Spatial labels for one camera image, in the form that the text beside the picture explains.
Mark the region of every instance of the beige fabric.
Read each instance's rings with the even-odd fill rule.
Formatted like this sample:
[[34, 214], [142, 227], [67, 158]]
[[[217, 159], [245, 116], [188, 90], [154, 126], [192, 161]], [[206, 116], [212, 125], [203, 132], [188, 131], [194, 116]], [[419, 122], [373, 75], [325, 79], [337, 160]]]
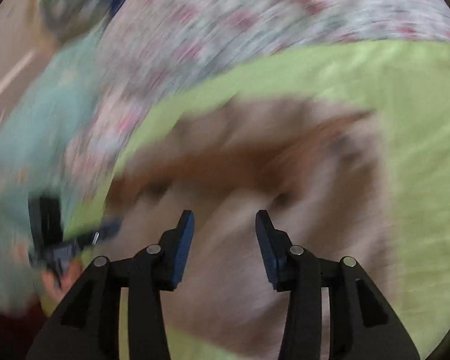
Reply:
[[[161, 142], [138, 151], [125, 176], [157, 156], [178, 158], [220, 142], [283, 140], [350, 112], [294, 99], [231, 102], [179, 122]], [[254, 233], [258, 210], [267, 209], [276, 228], [318, 257], [355, 256], [385, 296], [391, 295], [388, 197], [375, 118], [354, 123], [329, 145], [312, 175], [305, 196], [289, 206], [252, 190], [220, 196], [176, 183], [161, 198], [142, 196], [126, 214], [118, 238], [97, 252], [112, 260], [131, 257], [175, 227], [183, 209], [193, 210], [196, 229], [184, 281], [175, 292], [162, 293], [166, 324], [245, 358], [276, 359], [288, 295], [274, 292], [267, 281]]]

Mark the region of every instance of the metal pin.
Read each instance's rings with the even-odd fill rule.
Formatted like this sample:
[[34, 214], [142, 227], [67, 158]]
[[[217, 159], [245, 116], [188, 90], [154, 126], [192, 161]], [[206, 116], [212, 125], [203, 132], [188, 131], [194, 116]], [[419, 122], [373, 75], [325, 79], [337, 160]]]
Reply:
[[92, 245], [95, 245], [97, 243], [98, 237], [99, 237], [100, 233], [96, 232], [94, 235], [94, 240], [91, 242]]
[[353, 268], [354, 266], [356, 266], [356, 259], [354, 259], [353, 257], [347, 256], [347, 257], [343, 258], [343, 263], [346, 266]]
[[104, 266], [107, 263], [107, 258], [104, 256], [99, 256], [94, 259], [94, 266]]
[[305, 250], [300, 245], [293, 245], [290, 247], [290, 253], [294, 254], [295, 256], [300, 256], [303, 254]]
[[147, 246], [147, 253], [148, 254], [158, 254], [161, 251], [162, 251], [162, 248], [160, 247], [160, 245], [151, 244], [151, 245]]

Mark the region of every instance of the screw head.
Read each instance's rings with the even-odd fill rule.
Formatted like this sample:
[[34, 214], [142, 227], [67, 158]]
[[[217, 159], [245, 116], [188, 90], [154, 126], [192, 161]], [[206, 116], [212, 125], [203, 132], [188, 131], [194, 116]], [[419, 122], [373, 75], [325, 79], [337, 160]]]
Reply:
[[290, 247], [290, 253], [294, 254], [295, 256], [300, 256], [303, 254], [305, 249], [303, 249], [300, 245], [293, 245]]
[[160, 245], [151, 244], [151, 245], [147, 246], [147, 253], [148, 254], [158, 254], [161, 251], [162, 251], [162, 248], [160, 247]]
[[104, 266], [107, 263], [107, 257], [99, 256], [94, 259], [94, 266]]
[[356, 259], [354, 259], [353, 257], [347, 256], [347, 257], [343, 258], [343, 263], [346, 266], [353, 268], [354, 266], [356, 266]]

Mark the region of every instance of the dark red fabric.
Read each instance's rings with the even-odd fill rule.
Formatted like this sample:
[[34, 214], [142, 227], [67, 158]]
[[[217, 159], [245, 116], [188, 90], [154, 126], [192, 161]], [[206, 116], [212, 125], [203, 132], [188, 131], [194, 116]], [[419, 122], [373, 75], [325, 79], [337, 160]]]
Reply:
[[15, 350], [25, 356], [46, 320], [38, 301], [22, 317], [0, 314], [0, 341], [13, 343]]

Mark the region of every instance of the brown fabric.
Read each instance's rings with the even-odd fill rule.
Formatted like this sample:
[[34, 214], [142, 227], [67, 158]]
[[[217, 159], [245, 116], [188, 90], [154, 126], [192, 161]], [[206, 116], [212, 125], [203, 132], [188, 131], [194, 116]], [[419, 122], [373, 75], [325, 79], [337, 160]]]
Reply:
[[[294, 151], [285, 161], [295, 168], [285, 166], [272, 174], [300, 184], [292, 188], [299, 191], [293, 199], [276, 199], [290, 190], [274, 190], [280, 183], [214, 188], [210, 175], [227, 180], [243, 164], [236, 157], [228, 161], [227, 155], [241, 152], [246, 157], [243, 148], [289, 151], [297, 142], [299, 155]], [[207, 162], [198, 165], [211, 152], [221, 152], [224, 161], [213, 163], [216, 172]], [[180, 173], [176, 164], [191, 159], [197, 171], [189, 167]], [[267, 163], [254, 163], [253, 170], [262, 165]], [[159, 197], [145, 193], [132, 207], [137, 192], [153, 186], [148, 172], [165, 174], [171, 186]], [[208, 175], [200, 179], [200, 172]], [[210, 114], [181, 120], [161, 142], [135, 154], [108, 199], [115, 209], [129, 209], [122, 230], [98, 252], [112, 260], [131, 257], [175, 227], [183, 209], [193, 210], [196, 230], [184, 281], [174, 293], [162, 293], [166, 323], [246, 358], [276, 359], [288, 295], [274, 292], [267, 281], [254, 233], [255, 213], [267, 209], [276, 228], [318, 257], [338, 261], [355, 256], [390, 297], [385, 181], [380, 134], [369, 112], [287, 98], [229, 102]], [[134, 183], [138, 187], [127, 195]]]

